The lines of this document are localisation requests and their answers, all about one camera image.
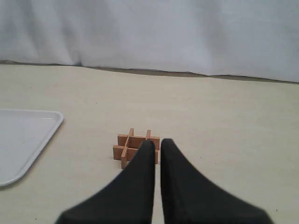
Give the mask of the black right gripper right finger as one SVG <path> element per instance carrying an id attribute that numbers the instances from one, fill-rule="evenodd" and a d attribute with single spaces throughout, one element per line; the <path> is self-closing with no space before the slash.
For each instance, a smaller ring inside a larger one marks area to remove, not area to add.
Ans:
<path id="1" fill-rule="evenodd" d="M 166 224 L 271 224 L 261 208 L 202 175 L 172 139 L 161 144 L 161 197 Z"/>

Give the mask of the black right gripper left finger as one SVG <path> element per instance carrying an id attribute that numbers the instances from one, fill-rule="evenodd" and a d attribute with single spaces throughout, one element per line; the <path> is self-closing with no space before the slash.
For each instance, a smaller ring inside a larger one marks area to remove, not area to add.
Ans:
<path id="1" fill-rule="evenodd" d="M 155 147 L 145 140 L 133 160 L 101 191 L 65 210 L 58 224 L 150 224 L 155 190 Z"/>

